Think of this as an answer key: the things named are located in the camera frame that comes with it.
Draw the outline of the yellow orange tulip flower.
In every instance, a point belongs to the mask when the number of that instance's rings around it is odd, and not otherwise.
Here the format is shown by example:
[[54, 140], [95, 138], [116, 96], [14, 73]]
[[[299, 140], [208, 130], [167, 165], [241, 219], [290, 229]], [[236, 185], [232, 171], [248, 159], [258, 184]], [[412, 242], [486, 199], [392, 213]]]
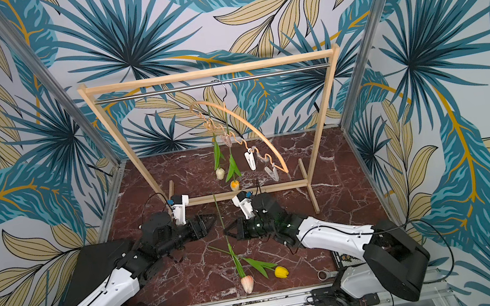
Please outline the yellow orange tulip flower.
[[229, 150], [229, 167], [227, 170], [227, 176], [225, 182], [229, 183], [230, 189], [234, 191], [238, 191], [241, 187], [240, 179], [242, 177], [241, 171], [237, 165], [237, 161], [233, 156], [232, 150]]

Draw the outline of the tan wavy clothes hanger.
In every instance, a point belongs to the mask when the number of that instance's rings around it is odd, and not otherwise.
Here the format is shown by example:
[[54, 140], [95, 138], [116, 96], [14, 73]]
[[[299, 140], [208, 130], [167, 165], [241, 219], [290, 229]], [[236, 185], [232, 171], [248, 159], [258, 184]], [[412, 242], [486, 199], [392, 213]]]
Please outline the tan wavy clothes hanger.
[[[289, 167], [284, 156], [270, 139], [245, 118], [245, 112], [242, 108], [229, 108], [226, 97], [219, 97], [213, 88], [206, 87], [203, 99], [200, 101], [193, 100], [187, 108], [190, 114], [199, 120], [200, 126], [209, 136], [212, 137], [212, 134], [206, 128], [212, 125], [217, 128], [217, 141], [228, 164], [225, 176], [227, 176], [229, 167], [229, 150], [232, 150], [234, 145], [239, 145], [244, 149], [243, 157], [247, 149], [252, 148], [255, 153], [257, 168], [275, 165], [279, 174], [288, 173]], [[222, 141], [221, 136], [226, 133], [230, 135], [232, 147], [228, 147]]]

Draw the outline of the white tulip flower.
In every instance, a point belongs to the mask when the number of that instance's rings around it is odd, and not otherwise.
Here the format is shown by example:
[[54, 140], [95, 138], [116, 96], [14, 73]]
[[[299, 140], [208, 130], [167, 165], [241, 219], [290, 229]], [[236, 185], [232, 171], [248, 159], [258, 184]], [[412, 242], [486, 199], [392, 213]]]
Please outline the white tulip flower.
[[215, 175], [217, 180], [222, 180], [225, 178], [225, 170], [221, 167], [221, 161], [224, 160], [224, 155], [222, 154], [222, 151], [220, 150], [220, 146], [218, 142], [216, 141], [216, 138], [213, 137], [212, 140], [213, 143], [213, 158], [214, 158], [214, 169], [215, 169]]

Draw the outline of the pink tulip flower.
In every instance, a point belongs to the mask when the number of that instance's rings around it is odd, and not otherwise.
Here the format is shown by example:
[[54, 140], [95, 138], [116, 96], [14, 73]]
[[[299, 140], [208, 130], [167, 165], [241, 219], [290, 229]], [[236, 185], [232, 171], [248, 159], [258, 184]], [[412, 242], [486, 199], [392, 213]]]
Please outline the pink tulip flower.
[[[224, 230], [226, 228], [226, 224], [224, 224], [224, 218], [221, 214], [221, 210], [219, 208], [219, 202], [217, 202], [216, 195], [213, 195], [213, 201], [214, 201], [215, 209], [217, 210], [217, 215], [220, 218], [221, 226]], [[238, 277], [240, 278], [241, 287], [243, 288], [243, 290], [246, 294], [251, 294], [254, 292], [253, 291], [254, 290], [254, 278], [251, 275], [247, 275], [247, 273], [245, 272], [243, 265], [242, 265], [242, 262], [241, 262], [239, 256], [237, 256], [237, 254], [234, 252], [233, 247], [232, 247], [230, 240], [228, 238], [228, 235], [226, 235], [226, 232], [224, 232], [224, 237], [226, 240], [226, 244], [228, 246], [229, 255], [232, 258], [232, 261], [233, 261], [235, 268], [237, 270], [237, 273], [238, 273]]]

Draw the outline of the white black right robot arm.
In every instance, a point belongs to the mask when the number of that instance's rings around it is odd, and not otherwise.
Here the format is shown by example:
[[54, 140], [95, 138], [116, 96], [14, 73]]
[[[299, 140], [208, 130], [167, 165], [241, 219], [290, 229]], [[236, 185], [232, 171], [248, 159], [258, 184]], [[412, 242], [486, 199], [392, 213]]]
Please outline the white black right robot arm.
[[226, 235], [240, 241], [271, 236], [288, 248], [324, 249], [358, 259], [360, 263], [338, 273], [334, 283], [334, 290], [349, 298], [385, 290], [405, 301], [419, 300], [430, 253], [393, 222], [332, 223], [288, 212], [268, 193], [235, 200], [245, 206], [245, 216], [228, 225]]

